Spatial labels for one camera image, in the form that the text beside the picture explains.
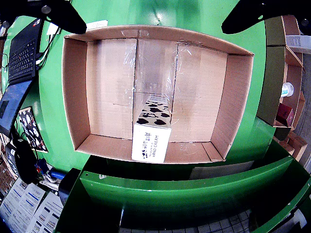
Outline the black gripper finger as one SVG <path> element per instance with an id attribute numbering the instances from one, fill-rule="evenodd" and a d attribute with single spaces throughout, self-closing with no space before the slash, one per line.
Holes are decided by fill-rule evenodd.
<path id="1" fill-rule="evenodd" d="M 273 17 L 292 15 L 303 34 L 311 33 L 311 2 L 309 0 L 241 0 L 222 23 L 225 34 L 242 32 Z"/>
<path id="2" fill-rule="evenodd" d="M 35 17 L 70 33 L 84 34 L 86 23 L 68 0 L 2 0 L 0 21 L 5 28 L 19 16 Z"/>

